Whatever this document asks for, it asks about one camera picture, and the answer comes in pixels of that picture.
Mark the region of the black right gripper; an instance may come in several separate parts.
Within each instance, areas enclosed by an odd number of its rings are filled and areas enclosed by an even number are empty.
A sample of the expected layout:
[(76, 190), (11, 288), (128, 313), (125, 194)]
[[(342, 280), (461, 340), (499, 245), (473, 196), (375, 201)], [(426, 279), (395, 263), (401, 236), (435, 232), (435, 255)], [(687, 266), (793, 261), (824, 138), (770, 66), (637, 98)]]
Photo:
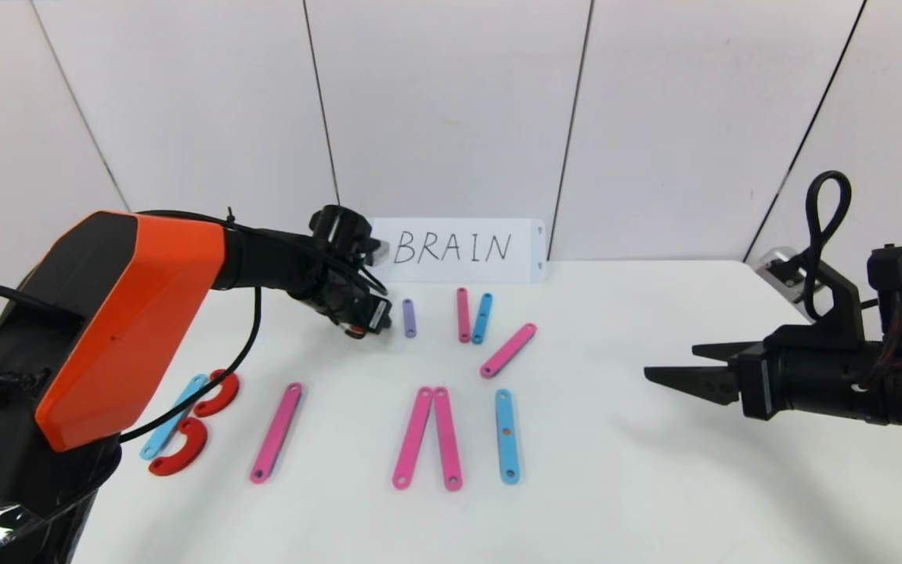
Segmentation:
[(873, 425), (889, 422), (879, 389), (856, 390), (872, 364), (866, 349), (767, 349), (762, 342), (724, 342), (697, 344), (691, 352), (734, 362), (734, 374), (727, 367), (645, 367), (644, 377), (719, 406), (741, 400), (742, 413), (755, 420), (797, 410)]

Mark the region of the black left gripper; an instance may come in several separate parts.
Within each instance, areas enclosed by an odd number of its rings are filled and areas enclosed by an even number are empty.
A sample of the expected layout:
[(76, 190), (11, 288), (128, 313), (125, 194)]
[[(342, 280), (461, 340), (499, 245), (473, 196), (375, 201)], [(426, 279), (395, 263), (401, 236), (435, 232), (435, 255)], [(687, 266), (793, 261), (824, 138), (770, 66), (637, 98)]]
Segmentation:
[(387, 293), (366, 269), (354, 273), (330, 270), (323, 283), (323, 314), (347, 336), (379, 334), (391, 326)]

